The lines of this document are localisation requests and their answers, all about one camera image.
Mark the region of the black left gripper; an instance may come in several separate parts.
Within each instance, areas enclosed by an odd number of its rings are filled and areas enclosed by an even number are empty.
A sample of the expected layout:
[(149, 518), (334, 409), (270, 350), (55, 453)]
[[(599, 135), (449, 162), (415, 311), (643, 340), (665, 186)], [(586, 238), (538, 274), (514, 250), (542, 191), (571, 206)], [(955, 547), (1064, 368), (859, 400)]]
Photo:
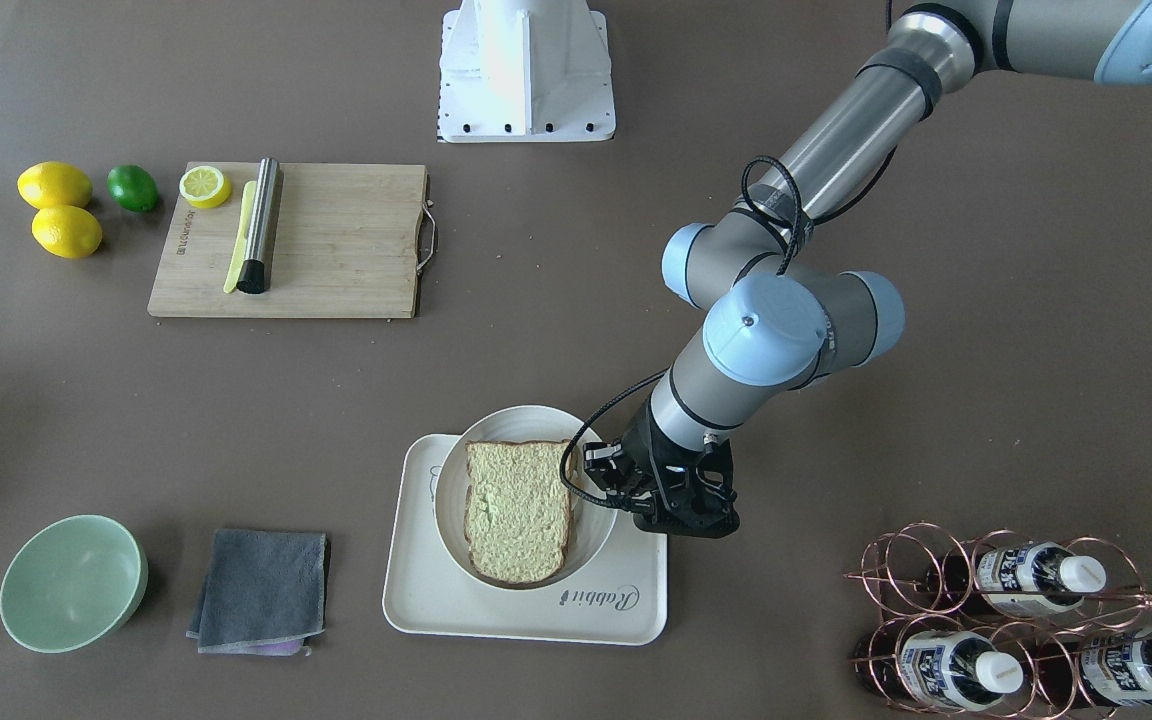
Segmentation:
[(616, 442), (582, 446), (582, 469), (602, 488), (593, 502), (631, 511), (644, 532), (722, 538), (740, 526), (730, 442), (712, 435), (699, 450), (673, 442), (649, 401)]

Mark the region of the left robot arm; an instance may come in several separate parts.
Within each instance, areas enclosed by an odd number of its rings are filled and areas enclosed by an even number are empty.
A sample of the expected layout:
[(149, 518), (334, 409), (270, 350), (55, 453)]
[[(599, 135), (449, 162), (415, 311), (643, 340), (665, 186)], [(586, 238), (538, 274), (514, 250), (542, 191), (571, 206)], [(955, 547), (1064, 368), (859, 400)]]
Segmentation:
[(660, 255), (668, 290), (703, 311), (616, 437), (584, 420), (550, 465), (576, 509), (650, 533), (738, 528), (732, 438), (773, 397), (872, 364), (905, 329), (890, 279), (817, 268), (810, 243), (890, 168), (900, 143), (983, 74), (1152, 85), (1152, 1), (909, 1), (884, 8), (882, 44), (778, 154), (750, 158), (722, 218), (684, 225)]

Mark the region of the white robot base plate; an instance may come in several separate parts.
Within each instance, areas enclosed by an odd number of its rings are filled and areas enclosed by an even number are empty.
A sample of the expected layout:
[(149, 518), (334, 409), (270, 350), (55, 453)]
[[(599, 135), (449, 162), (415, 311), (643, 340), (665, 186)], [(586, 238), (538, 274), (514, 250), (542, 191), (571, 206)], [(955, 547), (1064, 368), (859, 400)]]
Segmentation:
[(463, 1), (444, 14), (435, 137), (611, 141), (607, 18), (585, 1)]

